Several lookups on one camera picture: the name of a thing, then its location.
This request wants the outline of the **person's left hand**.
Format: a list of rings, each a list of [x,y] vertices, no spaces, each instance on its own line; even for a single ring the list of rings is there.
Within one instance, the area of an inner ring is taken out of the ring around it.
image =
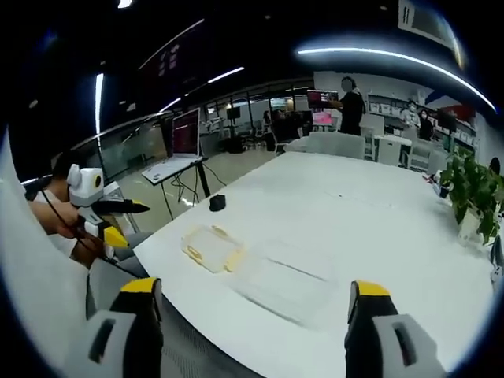
[[[66,240],[74,242],[69,251],[69,257],[77,261],[87,269],[97,261],[105,257],[105,248],[98,238],[86,233],[78,224],[77,220],[59,219],[57,233]]]

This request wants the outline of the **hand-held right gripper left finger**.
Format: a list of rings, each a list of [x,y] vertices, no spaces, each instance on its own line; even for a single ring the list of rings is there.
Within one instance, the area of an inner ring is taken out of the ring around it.
[[[87,360],[104,377],[159,377],[161,350],[161,280],[126,283],[107,310],[91,318]]]

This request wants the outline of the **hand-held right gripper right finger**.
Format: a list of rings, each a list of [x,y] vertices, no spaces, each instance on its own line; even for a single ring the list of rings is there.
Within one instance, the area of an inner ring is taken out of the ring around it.
[[[355,280],[344,340],[347,377],[444,377],[434,339],[395,307],[387,289]]]

